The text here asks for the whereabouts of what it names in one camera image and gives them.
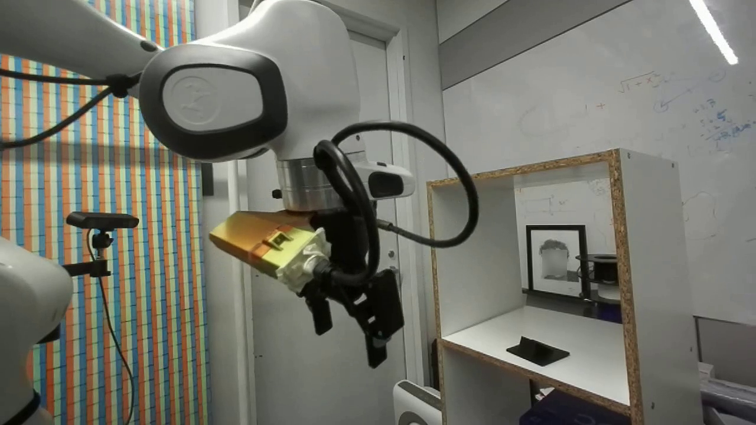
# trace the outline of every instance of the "striped fabric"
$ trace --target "striped fabric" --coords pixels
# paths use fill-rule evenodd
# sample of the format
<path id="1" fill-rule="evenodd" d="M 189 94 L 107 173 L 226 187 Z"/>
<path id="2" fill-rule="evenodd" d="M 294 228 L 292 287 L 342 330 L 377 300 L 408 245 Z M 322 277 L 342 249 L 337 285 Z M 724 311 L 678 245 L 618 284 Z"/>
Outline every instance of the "striped fabric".
<path id="1" fill-rule="evenodd" d="M 194 32 L 194 0 L 89 0 L 160 45 Z M 0 56 L 0 68 L 69 75 Z M 35 135 L 84 104 L 89 88 L 0 78 L 0 135 Z M 116 333 L 136 376 L 136 419 L 208 423 L 208 351 L 199 166 L 166 151 L 135 99 L 109 99 L 44 147 L 0 154 L 0 234 L 57 261 L 84 261 L 70 210 L 133 212 L 116 232 L 103 281 Z M 129 383 L 107 333 L 92 279 L 72 279 L 60 339 L 37 347 L 29 372 L 57 423 L 122 423 Z"/>

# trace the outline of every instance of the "framed portrait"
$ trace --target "framed portrait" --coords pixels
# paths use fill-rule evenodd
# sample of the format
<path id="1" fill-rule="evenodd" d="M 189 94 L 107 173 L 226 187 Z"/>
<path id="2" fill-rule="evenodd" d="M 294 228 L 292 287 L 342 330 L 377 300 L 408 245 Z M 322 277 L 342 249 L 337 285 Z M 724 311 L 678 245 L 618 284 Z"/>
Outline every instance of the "framed portrait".
<path id="1" fill-rule="evenodd" d="M 587 297 L 587 248 L 580 225 L 534 225 L 526 228 L 528 291 Z"/>

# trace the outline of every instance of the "whiteboard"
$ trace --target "whiteboard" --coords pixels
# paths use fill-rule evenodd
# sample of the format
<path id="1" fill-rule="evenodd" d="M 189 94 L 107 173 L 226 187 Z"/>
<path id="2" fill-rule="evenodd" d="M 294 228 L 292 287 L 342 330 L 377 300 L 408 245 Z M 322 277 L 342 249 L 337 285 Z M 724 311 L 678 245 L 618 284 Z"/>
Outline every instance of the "whiteboard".
<path id="1" fill-rule="evenodd" d="M 443 92 L 473 169 L 633 149 L 678 163 L 695 311 L 756 326 L 756 3 L 633 0 Z"/>

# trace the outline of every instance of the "door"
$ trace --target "door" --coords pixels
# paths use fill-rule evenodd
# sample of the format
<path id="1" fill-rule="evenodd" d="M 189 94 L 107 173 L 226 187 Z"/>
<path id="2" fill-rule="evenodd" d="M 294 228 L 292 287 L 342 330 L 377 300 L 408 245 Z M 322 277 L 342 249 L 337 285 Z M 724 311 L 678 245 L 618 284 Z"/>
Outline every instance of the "door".
<path id="1" fill-rule="evenodd" d="M 352 36 L 356 56 L 361 120 L 388 120 L 388 51 L 385 42 Z M 371 160 L 392 160 L 390 137 L 361 135 Z M 274 184 L 271 158 L 247 166 L 260 193 L 258 210 L 268 202 Z M 395 219 L 392 201 L 381 202 L 377 218 Z M 381 269 L 395 266 L 397 239 L 383 234 Z M 314 334 L 310 308 L 280 284 L 253 277 L 254 406 L 258 425 L 388 425 L 392 423 L 392 385 L 403 377 L 402 330 L 390 339 L 388 362 L 369 369 L 364 333 L 339 304 L 331 304 L 332 328 Z"/>

